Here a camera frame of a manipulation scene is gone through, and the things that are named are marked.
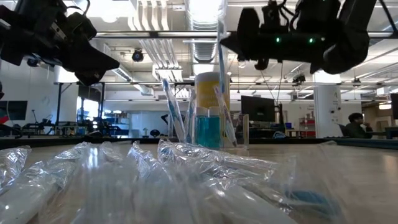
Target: plastic wrapper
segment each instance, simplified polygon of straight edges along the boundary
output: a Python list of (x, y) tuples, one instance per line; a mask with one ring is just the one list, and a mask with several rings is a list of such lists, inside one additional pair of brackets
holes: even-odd
[(223, 114), (225, 117), (225, 133), (228, 137), (229, 141), (233, 146), (237, 146), (238, 143), (236, 141), (235, 130), (232, 123), (231, 115), (229, 114), (228, 108), (226, 106), (223, 94), (218, 86), (214, 86), (214, 92), (216, 93), (216, 97), (218, 100), (218, 106), (220, 108), (220, 114)]
[(0, 193), (21, 173), (31, 151), (29, 146), (0, 150)]
[(25, 224), (47, 200), (64, 188), (76, 169), (82, 145), (38, 162), (24, 172), (0, 195), (0, 223)]
[(92, 210), (94, 203), (120, 209), (115, 204), (109, 204), (106, 194), (102, 197), (100, 193), (117, 189), (119, 183), (125, 180), (119, 179), (123, 170), (113, 172), (114, 166), (118, 166), (123, 160), (124, 157), (119, 149), (109, 142), (104, 142), (100, 146), (85, 143), (77, 169), (65, 187), (41, 209), (39, 223), (97, 223), (96, 220), (104, 216), (91, 215), (95, 212)]
[[(126, 157), (110, 143), (87, 144), (78, 161), (40, 223), (344, 224), (367, 212), (346, 201), (352, 189), (324, 146), (274, 162), (163, 140), (157, 159), (138, 142)], [(41, 175), (60, 186), (53, 172)]]
[(184, 130), (185, 130), (185, 139), (187, 143), (192, 143), (193, 138), (193, 124), (195, 120), (195, 108), (197, 107), (197, 94), (195, 90), (191, 90), (190, 99), (188, 103), (187, 114), (185, 115), (184, 120)]
[(170, 88), (170, 84), (165, 78), (162, 79), (162, 85), (163, 91), (166, 94), (167, 106), (169, 107), (170, 115), (173, 117), (173, 124), (178, 140), (180, 140), (180, 142), (185, 142), (185, 129), (181, 117), (180, 107), (178, 106), (178, 101), (174, 97)]
[(345, 198), (353, 189), (322, 151), (289, 155), (279, 164), (262, 161), (263, 166), (252, 159), (229, 158), (226, 153), (181, 143), (161, 142), (158, 154), (166, 164), (188, 166), (184, 169), (203, 174), (202, 183), (207, 181), (210, 191), (217, 192), (218, 210), (230, 223), (357, 223), (358, 212), (368, 212), (359, 206), (361, 202), (348, 206)]

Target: black equipment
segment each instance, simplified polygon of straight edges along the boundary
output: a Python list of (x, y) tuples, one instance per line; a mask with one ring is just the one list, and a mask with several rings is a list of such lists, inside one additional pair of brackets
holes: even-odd
[(98, 83), (119, 62), (90, 45), (97, 32), (85, 16), (88, 8), (67, 17), (62, 0), (19, 0), (15, 11), (0, 6), (0, 58), (14, 65), (23, 58), (31, 67), (59, 65), (84, 85)]
[[(257, 61), (257, 70), (266, 69), (273, 58), (311, 63), (311, 74), (319, 69), (337, 74), (365, 60), (367, 26), (376, 0), (346, 0), (338, 17), (339, 0), (301, 0), (295, 12), (285, 4), (286, 0), (281, 4), (270, 0), (262, 8), (261, 25), (254, 8), (244, 8), (237, 31), (221, 44), (236, 52), (240, 60)], [(288, 21), (285, 25), (280, 24), (280, 16)]]
[(142, 62), (144, 60), (144, 55), (142, 54), (142, 49), (136, 49), (132, 54), (132, 60), (135, 62)]
[(157, 136), (160, 136), (160, 131), (154, 129), (154, 130), (150, 131), (149, 134), (150, 134), (152, 137), (156, 138)]
[(251, 121), (275, 122), (275, 101), (273, 99), (242, 96), (242, 114), (248, 114)]
[(398, 119), (398, 93), (391, 93), (392, 118)]
[(2, 97), (4, 97), (4, 93), (2, 92), (2, 84), (0, 82), (0, 100)]

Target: plastic-wrapped toothbrush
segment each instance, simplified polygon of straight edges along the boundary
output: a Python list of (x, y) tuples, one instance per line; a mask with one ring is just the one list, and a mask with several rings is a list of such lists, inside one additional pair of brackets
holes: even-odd
[(178, 140), (180, 140), (180, 142), (185, 142), (185, 130), (177, 99), (174, 97), (172, 90), (170, 89), (170, 84), (165, 78), (162, 79), (162, 85), (167, 98), (167, 106), (169, 107), (170, 114), (173, 117), (173, 123)]
[(192, 124), (193, 124), (193, 114), (195, 108), (197, 107), (197, 94), (195, 90), (191, 90), (191, 97), (189, 99), (187, 114), (185, 115), (184, 128), (185, 128), (185, 140), (187, 143), (192, 143)]
[(216, 97), (218, 100), (218, 106), (220, 107), (220, 113), (224, 115), (226, 121), (225, 133), (228, 137), (229, 141), (236, 147), (238, 146), (235, 137), (235, 130), (232, 124), (231, 115), (229, 115), (228, 108), (226, 107), (225, 100), (223, 98), (223, 94), (220, 91), (220, 87), (215, 85), (214, 92), (216, 93)]
[(225, 67), (224, 67), (224, 53), (223, 47), (220, 44), (221, 39), (226, 35), (225, 26), (223, 21), (218, 20), (218, 27), (217, 27), (217, 49), (218, 49), (218, 61), (220, 62), (220, 88), (221, 93), (224, 94), (225, 92)]

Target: ceiling light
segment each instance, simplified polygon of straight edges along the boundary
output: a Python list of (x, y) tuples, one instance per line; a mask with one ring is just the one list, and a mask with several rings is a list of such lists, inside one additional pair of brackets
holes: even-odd
[(391, 104), (388, 105), (379, 105), (380, 110), (388, 110), (391, 109)]

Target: security camera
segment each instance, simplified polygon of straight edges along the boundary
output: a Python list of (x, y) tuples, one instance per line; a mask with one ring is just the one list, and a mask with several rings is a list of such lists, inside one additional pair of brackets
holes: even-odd
[(142, 54), (142, 49), (136, 49), (131, 58), (135, 62), (142, 62), (144, 59), (144, 55)]

